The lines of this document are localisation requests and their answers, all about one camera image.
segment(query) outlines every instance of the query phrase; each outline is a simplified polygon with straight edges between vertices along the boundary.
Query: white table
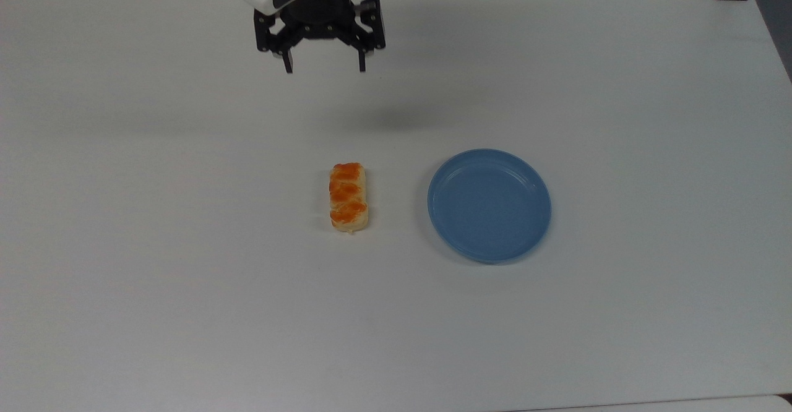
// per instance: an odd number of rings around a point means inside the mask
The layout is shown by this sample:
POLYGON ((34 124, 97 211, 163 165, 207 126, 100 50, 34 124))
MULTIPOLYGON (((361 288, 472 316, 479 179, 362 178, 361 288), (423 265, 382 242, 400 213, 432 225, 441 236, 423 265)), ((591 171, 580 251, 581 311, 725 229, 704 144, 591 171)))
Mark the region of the white table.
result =
POLYGON ((241 0, 0 0, 4 410, 481 411, 792 392, 792 85, 754 1, 382 0, 295 73, 241 0), (507 150, 475 265, 428 181, 507 150), (369 170, 371 225, 327 173, 369 170))

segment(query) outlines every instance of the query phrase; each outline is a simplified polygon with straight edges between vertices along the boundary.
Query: plastic plate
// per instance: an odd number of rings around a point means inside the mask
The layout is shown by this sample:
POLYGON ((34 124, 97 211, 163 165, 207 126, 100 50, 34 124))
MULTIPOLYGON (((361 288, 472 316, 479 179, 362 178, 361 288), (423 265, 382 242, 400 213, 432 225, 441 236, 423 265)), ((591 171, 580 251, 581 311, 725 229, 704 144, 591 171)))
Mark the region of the plastic plate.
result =
POLYGON ((432 178, 429 217, 459 254, 487 264, 510 262, 540 242, 551 203, 540 175, 495 149, 453 156, 432 178))

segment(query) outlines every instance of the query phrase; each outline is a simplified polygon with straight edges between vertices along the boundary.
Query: bread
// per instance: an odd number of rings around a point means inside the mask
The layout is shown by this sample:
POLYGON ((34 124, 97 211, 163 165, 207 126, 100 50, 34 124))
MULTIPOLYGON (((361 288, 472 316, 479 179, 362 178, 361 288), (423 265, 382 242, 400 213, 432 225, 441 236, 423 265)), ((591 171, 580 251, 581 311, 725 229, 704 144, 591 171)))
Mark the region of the bread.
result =
POLYGON ((368 224, 366 170, 360 163, 334 166, 329 189, 333 227, 347 233, 364 229, 368 224))

